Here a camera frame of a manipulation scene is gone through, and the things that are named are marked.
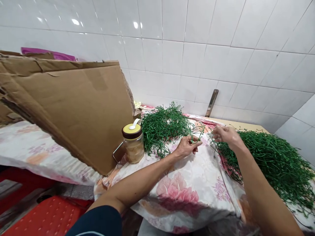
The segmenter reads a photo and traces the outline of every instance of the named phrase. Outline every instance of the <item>pile of green stems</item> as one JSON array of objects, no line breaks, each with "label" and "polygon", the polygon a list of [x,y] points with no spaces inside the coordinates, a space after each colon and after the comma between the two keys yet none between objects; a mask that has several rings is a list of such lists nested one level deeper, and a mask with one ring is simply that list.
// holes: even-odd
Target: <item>pile of green stems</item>
[{"label": "pile of green stems", "polygon": [[[238,131],[245,145],[269,184],[286,204],[298,205],[307,217],[314,210],[315,194],[310,185],[315,177],[309,162],[286,140],[273,134]],[[219,153],[226,159],[230,177],[243,184],[235,153],[225,142],[215,142]]]},{"label": "pile of green stems", "polygon": [[193,135],[200,132],[199,139],[203,134],[205,125],[190,123],[188,117],[184,116],[180,105],[174,102],[168,108],[157,106],[154,110],[142,117],[142,133],[144,150],[150,155],[156,152],[161,158],[170,154],[167,143],[177,138]]}]

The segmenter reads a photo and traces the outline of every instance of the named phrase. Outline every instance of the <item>flattened cardboard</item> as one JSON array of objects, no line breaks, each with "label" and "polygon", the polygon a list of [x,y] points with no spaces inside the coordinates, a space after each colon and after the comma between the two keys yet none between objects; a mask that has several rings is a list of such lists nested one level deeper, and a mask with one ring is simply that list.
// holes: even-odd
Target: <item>flattened cardboard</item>
[{"label": "flattened cardboard", "polygon": [[2,101],[50,133],[74,157],[102,175],[115,167],[112,153],[135,110],[117,61],[2,56],[0,88],[5,93]]},{"label": "flattened cardboard", "polygon": [[28,53],[28,54],[20,54],[18,52],[11,52],[11,51],[1,51],[0,53],[4,55],[10,55],[10,56],[25,56],[25,57],[34,57],[34,58],[41,58],[41,59],[49,59],[54,60],[53,54],[50,52],[47,53]]}]

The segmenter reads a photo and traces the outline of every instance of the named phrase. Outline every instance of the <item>dark sleeve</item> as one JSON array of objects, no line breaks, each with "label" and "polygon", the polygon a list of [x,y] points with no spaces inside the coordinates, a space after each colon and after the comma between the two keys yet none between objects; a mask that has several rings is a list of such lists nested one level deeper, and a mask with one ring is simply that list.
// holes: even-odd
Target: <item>dark sleeve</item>
[{"label": "dark sleeve", "polygon": [[121,235],[122,221],[119,212],[111,206],[99,206],[82,215],[66,236],[83,234],[116,236]]}]

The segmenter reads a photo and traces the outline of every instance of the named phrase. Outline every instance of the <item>glass jar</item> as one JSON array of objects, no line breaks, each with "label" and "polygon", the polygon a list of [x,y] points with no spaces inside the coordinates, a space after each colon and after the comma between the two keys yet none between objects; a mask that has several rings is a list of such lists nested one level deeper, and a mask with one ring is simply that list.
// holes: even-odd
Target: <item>glass jar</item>
[{"label": "glass jar", "polygon": [[138,163],[144,156],[143,133],[141,125],[136,123],[138,120],[122,128],[124,146],[130,163]]}]

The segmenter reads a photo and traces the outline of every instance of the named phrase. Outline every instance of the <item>hand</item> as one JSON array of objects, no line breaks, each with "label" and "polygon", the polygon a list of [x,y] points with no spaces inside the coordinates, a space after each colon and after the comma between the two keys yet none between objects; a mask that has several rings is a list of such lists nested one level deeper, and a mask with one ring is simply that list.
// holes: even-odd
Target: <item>hand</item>
[{"label": "hand", "polygon": [[193,141],[194,143],[192,144],[191,136],[182,137],[173,153],[177,155],[180,159],[188,156],[191,152],[193,154],[196,154],[196,152],[198,152],[198,147],[202,144],[202,142],[198,141],[198,138],[196,136],[193,136]]},{"label": "hand", "polygon": [[246,148],[240,135],[232,127],[216,126],[212,133],[214,134],[213,138],[216,142],[227,142],[232,151],[244,147]]}]

